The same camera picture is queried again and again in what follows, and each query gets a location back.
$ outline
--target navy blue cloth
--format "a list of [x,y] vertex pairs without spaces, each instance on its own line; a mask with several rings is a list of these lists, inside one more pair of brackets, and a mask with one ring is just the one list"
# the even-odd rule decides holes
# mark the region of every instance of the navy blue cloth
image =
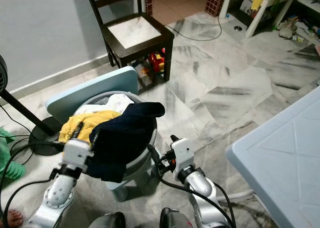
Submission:
[[161,103],[136,103],[130,104],[121,116],[97,125],[89,136],[93,143],[97,134],[86,173],[103,181],[121,182],[126,164],[146,149],[157,127],[156,117],[164,114]]

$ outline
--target yellow shirt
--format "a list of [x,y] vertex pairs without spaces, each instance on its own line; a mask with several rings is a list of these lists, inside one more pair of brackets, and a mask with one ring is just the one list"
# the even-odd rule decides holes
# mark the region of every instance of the yellow shirt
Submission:
[[62,126],[59,135],[59,141],[66,143],[80,122],[83,122],[84,124],[82,130],[77,138],[90,143],[89,135],[91,134],[93,128],[95,128],[98,124],[114,119],[120,115],[121,113],[105,110],[93,114],[80,114],[72,116],[69,118],[68,122]]

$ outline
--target clothes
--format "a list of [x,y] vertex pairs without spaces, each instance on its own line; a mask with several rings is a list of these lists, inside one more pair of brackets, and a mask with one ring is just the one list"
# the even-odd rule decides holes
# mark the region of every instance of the clothes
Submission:
[[89,134],[91,133],[93,128],[95,128],[100,123],[114,119],[120,115],[121,114],[118,112],[107,110],[100,111],[94,114],[80,114],[72,116],[69,118],[68,122],[62,126],[59,135],[59,141],[65,143],[67,140],[69,140],[80,122],[83,122],[84,125],[78,136],[78,139],[90,142]]
[[251,9],[254,11],[258,11],[262,2],[263,2],[263,0],[253,0]]
[[109,97],[109,100],[104,105],[86,104],[81,106],[75,115],[96,113],[102,110],[112,110],[118,113],[123,113],[129,104],[134,102],[125,94],[113,94]]
[[92,142],[97,134],[94,156],[86,173],[103,181],[121,182],[126,164],[146,149],[157,127],[156,117],[164,114],[161,103],[130,104],[121,116],[95,127],[89,136]]

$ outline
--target baseboard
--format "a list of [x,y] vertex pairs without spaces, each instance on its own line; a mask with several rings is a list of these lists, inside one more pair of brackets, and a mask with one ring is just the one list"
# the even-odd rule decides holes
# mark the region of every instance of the baseboard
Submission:
[[[95,59],[86,61],[84,63],[75,65],[73,67],[67,68],[63,71],[57,72],[55,74],[49,75],[43,79],[39,79],[35,82],[32,82],[28,85],[22,86],[18,89],[10,91],[10,93],[16,98],[20,99],[29,94],[40,91],[41,89],[47,88],[53,84],[59,83],[63,80],[72,78],[76,75],[89,71],[91,69],[95,69],[101,65],[109,62],[107,54],[97,57]],[[0,98],[0,104],[5,105],[7,102]]]

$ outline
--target white wall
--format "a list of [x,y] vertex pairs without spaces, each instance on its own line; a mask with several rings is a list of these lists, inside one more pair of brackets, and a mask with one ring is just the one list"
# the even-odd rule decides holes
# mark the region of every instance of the white wall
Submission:
[[[105,21],[133,12],[133,2],[104,7]],[[89,0],[0,0],[0,54],[9,91],[104,55]]]

